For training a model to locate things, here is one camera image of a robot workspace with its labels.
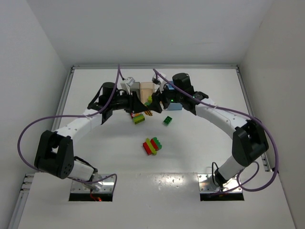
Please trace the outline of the red white green lego stack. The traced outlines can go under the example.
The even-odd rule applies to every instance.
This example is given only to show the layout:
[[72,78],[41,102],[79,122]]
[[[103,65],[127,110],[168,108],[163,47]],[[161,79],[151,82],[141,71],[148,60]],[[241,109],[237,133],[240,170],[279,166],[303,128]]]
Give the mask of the red white green lego stack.
[[145,116],[142,113],[131,113],[131,118],[135,125],[145,120]]

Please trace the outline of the dark green lego brick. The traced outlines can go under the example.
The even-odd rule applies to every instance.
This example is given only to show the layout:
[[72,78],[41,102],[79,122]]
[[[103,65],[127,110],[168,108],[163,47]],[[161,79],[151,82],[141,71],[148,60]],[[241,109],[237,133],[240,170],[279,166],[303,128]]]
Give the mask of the dark green lego brick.
[[170,116],[167,116],[164,121],[163,121],[163,124],[168,126],[171,122],[172,122],[172,118]]

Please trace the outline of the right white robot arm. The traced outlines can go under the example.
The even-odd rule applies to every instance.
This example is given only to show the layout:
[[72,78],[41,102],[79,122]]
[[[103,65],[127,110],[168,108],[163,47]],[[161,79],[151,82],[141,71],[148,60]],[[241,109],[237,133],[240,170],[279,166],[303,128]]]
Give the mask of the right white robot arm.
[[256,121],[218,109],[208,95],[194,90],[186,73],[178,73],[172,80],[169,82],[158,73],[153,76],[152,82],[159,87],[152,94],[149,109],[161,113],[171,103],[179,103],[186,111],[223,130],[233,141],[231,156],[212,173],[215,186],[222,187],[268,150],[264,129]]

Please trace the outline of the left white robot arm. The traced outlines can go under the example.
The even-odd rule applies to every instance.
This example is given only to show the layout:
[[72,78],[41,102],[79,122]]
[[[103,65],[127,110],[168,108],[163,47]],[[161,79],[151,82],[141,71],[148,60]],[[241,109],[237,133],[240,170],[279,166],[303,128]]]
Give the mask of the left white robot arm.
[[47,130],[41,134],[35,168],[60,179],[71,178],[86,185],[101,182],[98,170],[74,155],[74,146],[91,130],[104,124],[115,110],[134,114],[148,108],[139,100],[137,93],[118,89],[115,83],[104,83],[82,115],[55,131]]

